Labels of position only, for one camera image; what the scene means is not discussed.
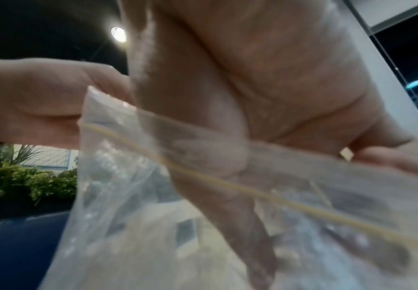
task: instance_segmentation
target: shrub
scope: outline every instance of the shrub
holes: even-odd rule
[[[50,197],[70,201],[75,198],[76,191],[76,169],[57,174],[21,166],[0,168],[0,201],[28,199],[34,205]]]

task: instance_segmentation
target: ceiling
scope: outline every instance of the ceiling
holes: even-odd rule
[[[86,60],[127,73],[115,0],[0,0],[0,58]]]

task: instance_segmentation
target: blue surface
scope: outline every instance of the blue surface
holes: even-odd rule
[[[69,212],[0,221],[0,290],[35,290]]]

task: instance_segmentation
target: clear plastic bag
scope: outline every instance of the clear plastic bag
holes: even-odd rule
[[[93,89],[80,129],[77,199],[41,290],[418,290],[418,178],[222,136]],[[208,190],[189,202],[173,184]],[[228,197],[219,213],[205,209],[211,194]],[[255,213],[230,207],[239,197]],[[226,209],[239,220],[222,223]],[[272,271],[246,230],[263,226]]]

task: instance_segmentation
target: white wall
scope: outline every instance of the white wall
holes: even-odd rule
[[[373,27],[416,6],[418,0],[351,0],[368,26]]]
[[[347,21],[349,33],[362,55],[372,79],[376,83],[381,97],[385,102],[387,111],[403,128],[410,131],[418,138],[418,110],[410,100],[410,97],[403,89],[392,70],[384,61],[384,58],[367,36],[362,26],[359,25],[356,18],[344,4],[341,4],[340,6],[341,12]]]

